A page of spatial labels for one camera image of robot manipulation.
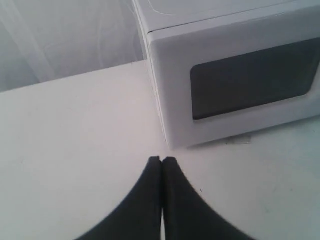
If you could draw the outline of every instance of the dark glass window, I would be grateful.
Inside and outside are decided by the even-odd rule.
[[[320,63],[320,38],[194,66],[193,119],[305,95]]]

